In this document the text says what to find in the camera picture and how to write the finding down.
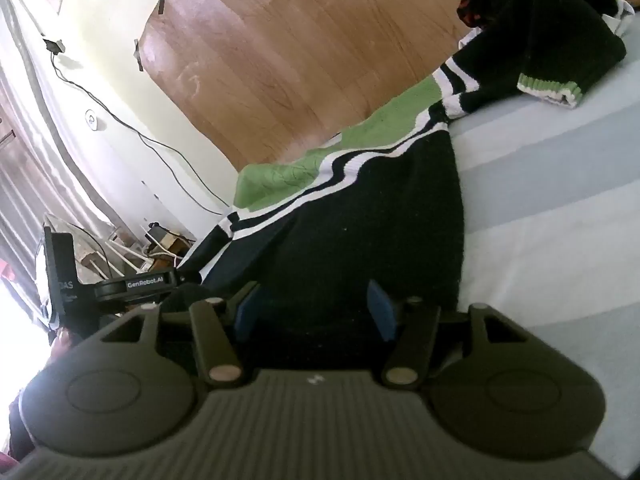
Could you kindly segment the person's left hand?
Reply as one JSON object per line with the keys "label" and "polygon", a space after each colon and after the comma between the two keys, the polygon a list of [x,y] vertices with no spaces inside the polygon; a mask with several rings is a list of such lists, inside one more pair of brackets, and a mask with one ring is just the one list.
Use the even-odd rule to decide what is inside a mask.
{"label": "person's left hand", "polygon": [[60,356],[64,356],[64,354],[71,348],[73,348],[73,335],[69,330],[63,328],[53,339],[49,361],[53,362]]}

